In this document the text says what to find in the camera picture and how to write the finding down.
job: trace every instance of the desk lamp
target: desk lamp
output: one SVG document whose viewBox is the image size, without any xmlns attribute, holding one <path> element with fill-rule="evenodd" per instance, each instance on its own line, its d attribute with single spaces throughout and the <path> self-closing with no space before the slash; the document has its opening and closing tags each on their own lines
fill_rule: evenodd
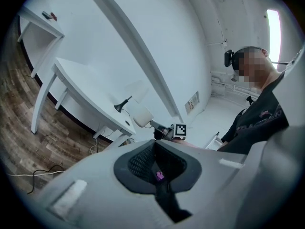
<svg viewBox="0 0 305 229">
<path fill-rule="evenodd" d="M 114 105 L 114 108 L 118 112 L 122 112 L 122 108 L 128 103 L 128 100 L 133 98 L 137 103 L 140 103 L 145 95 L 148 93 L 148 87 L 143 81 L 139 80 L 131 83 L 125 87 L 125 90 L 129 93 L 130 97 L 125 99 L 122 103 Z"/>
</svg>

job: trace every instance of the man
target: man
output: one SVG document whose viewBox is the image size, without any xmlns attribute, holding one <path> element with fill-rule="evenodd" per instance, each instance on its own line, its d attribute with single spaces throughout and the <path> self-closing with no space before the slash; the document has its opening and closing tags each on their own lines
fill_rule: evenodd
<svg viewBox="0 0 305 229">
<path fill-rule="evenodd" d="M 221 152 L 248 154 L 254 143 L 268 140 L 274 133 L 288 127 L 285 114 L 272 93 L 283 79 L 272 65 L 268 52 L 257 47 L 246 47 L 237 51 L 232 66 L 239 77 L 262 92 L 251 106 L 241 111 L 231 128 L 222 138 Z M 174 142 L 195 147 L 181 139 Z"/>
</svg>

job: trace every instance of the printed logo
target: printed logo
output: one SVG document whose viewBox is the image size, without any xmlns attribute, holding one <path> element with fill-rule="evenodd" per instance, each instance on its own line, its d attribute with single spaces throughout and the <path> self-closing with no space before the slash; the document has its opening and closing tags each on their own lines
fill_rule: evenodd
<svg viewBox="0 0 305 229">
<path fill-rule="evenodd" d="M 263 117 L 264 115 L 272 115 L 268 110 L 262 111 L 259 117 Z"/>
</svg>

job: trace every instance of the white cable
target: white cable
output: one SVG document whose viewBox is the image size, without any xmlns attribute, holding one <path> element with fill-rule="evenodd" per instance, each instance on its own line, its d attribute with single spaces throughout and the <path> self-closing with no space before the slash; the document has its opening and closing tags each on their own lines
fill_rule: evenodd
<svg viewBox="0 0 305 229">
<path fill-rule="evenodd" d="M 35 177 L 39 177 L 39 176 L 45 176 L 45 175 L 53 175 L 53 174 L 56 174 L 56 173 L 59 173 L 59 172 L 65 172 L 64 170 L 59 170 L 59 171 L 55 171 L 55 172 L 52 172 L 52 173 L 43 173 L 43 174 L 37 174 L 37 175 L 34 175 Z M 11 176 L 11 177 L 32 177 L 33 175 L 26 175 L 26 174 L 22 174 L 22 175 L 11 175 L 11 174 L 7 174 L 8 176 Z"/>
<path fill-rule="evenodd" d="M 113 132 L 111 132 L 109 135 L 106 135 L 106 136 L 104 136 L 104 137 L 108 137 L 108 136 L 112 135 L 113 133 L 114 133 L 114 131 L 113 131 Z"/>
<path fill-rule="evenodd" d="M 97 146 L 97 138 L 96 138 L 96 144 L 93 145 L 93 146 L 90 148 L 90 152 L 91 152 L 92 155 L 93 155 L 92 148 L 95 147 L 95 146 Z"/>
</svg>

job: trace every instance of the lamp base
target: lamp base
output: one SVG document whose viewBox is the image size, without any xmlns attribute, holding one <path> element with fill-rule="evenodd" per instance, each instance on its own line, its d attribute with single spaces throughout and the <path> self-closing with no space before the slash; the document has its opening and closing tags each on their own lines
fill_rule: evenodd
<svg viewBox="0 0 305 229">
<path fill-rule="evenodd" d="M 124 105 L 125 104 L 127 104 L 128 103 L 128 100 L 127 99 L 125 99 L 121 104 L 116 104 L 116 105 L 114 105 L 113 107 L 118 111 L 118 112 L 122 112 L 122 109 L 123 109 L 123 107 L 124 107 Z"/>
</svg>

